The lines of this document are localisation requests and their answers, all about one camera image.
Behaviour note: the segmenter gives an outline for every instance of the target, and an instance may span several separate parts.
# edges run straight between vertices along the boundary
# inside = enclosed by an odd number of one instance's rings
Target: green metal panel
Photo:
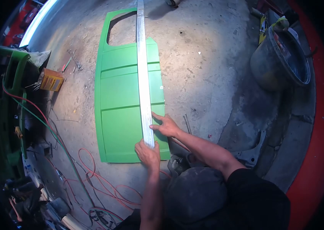
[[[143,137],[139,106],[137,44],[110,46],[107,34],[112,18],[136,8],[107,13],[99,42],[95,71],[95,124],[102,162],[140,162],[134,145]],[[158,46],[146,40],[152,111],[164,115],[164,95]],[[167,138],[155,132],[162,160],[170,158]]]

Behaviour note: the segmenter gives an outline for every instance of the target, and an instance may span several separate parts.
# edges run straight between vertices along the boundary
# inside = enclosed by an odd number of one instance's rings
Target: black shirt
[[[240,168],[226,182],[228,201],[222,209],[203,220],[185,226],[164,219],[162,229],[287,229],[290,201],[272,182],[252,170]],[[120,223],[115,230],[140,228],[140,212]]]

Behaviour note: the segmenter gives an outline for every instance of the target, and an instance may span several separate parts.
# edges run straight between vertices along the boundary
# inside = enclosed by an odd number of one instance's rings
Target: forearm
[[[236,169],[245,168],[228,150],[208,140],[182,130],[178,132],[176,139],[187,146],[198,159],[210,167],[220,170],[226,180]]]
[[[159,183],[159,168],[148,170],[143,199],[141,201],[140,229],[160,229],[163,214],[162,194]]]

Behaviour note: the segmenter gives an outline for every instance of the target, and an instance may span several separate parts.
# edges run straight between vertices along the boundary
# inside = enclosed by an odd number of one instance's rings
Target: fluorescent light
[[[29,44],[30,39],[32,39],[32,36],[39,26],[42,19],[46,16],[46,14],[49,12],[49,10],[54,6],[54,4],[58,0],[48,0],[39,10],[37,15],[34,17],[33,21],[30,23],[28,28],[26,29],[26,32],[24,34],[23,39],[20,42],[19,47],[23,47]]]

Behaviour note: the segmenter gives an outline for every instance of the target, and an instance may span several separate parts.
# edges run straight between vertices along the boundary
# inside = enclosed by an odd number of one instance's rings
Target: metal rod
[[[186,117],[187,129],[188,129],[189,133],[192,134],[190,124],[189,124],[189,119],[187,119],[187,114],[186,113],[185,113],[185,117]]]
[[[152,124],[152,111],[150,107],[148,63],[146,59],[144,1],[138,0],[137,4],[138,84],[141,124],[144,143],[148,147],[154,148],[154,134],[153,130],[149,128]]]

